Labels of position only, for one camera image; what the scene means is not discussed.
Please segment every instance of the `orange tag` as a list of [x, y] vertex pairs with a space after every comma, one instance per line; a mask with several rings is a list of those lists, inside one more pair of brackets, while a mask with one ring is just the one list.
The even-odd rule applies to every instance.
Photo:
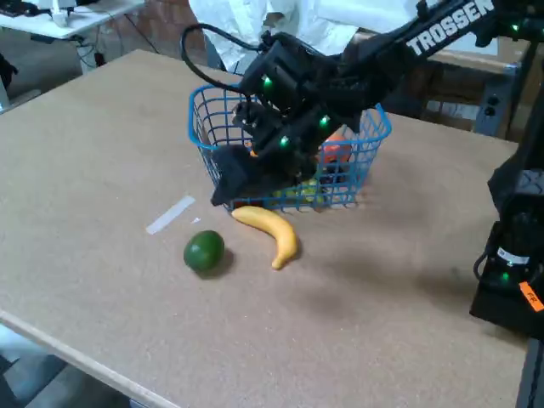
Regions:
[[544, 310], [544, 304], [542, 304], [541, 300], [536, 296], [535, 291], [533, 291], [533, 288], [527, 282], [521, 282], [519, 288], [535, 312]]

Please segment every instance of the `white tape strip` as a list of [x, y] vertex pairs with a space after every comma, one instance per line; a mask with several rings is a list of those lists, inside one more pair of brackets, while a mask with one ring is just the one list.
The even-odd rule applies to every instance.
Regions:
[[517, 255], [513, 255], [502, 248], [499, 248], [496, 254], [513, 265], [526, 265], [530, 262], [530, 257], [518, 257]]
[[148, 234], [156, 234], [168, 224], [170, 224], [176, 217], [179, 216], [179, 214], [185, 211], [187, 207], [194, 202], [195, 199], [193, 197], [191, 197], [190, 195], [186, 195], [184, 198], [174, 204], [168, 211], [166, 211], [159, 218], [157, 218], [155, 222], [147, 227], [145, 230]]

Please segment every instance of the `red object in basket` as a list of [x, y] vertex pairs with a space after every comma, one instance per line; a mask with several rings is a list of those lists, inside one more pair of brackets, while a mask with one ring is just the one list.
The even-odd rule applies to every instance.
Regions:
[[323, 162], [329, 164], [332, 162], [347, 163], [351, 156], [351, 144], [343, 137], [342, 131], [337, 130], [322, 146]]

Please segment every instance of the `green fruit in basket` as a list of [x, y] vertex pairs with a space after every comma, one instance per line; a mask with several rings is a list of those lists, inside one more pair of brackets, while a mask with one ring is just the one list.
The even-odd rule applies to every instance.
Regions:
[[184, 249], [184, 261], [198, 275], [215, 268], [224, 255], [224, 241], [215, 231], [202, 231], [193, 236]]
[[299, 189], [293, 190], [279, 190], [272, 193], [274, 198], [285, 197], [287, 200], [295, 200], [297, 197], [301, 197], [307, 202], [317, 202], [319, 205], [325, 203], [325, 199], [321, 194], [319, 182], [315, 178], [311, 178], [308, 181], [303, 181], [299, 186]]

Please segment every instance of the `person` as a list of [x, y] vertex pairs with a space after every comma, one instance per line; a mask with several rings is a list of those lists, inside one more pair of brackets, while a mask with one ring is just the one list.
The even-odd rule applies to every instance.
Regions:
[[0, 54], [0, 79], [2, 79], [4, 88], [8, 89], [8, 86], [13, 79], [13, 75], [16, 75], [17, 73], [17, 68], [11, 65], [8, 60]]

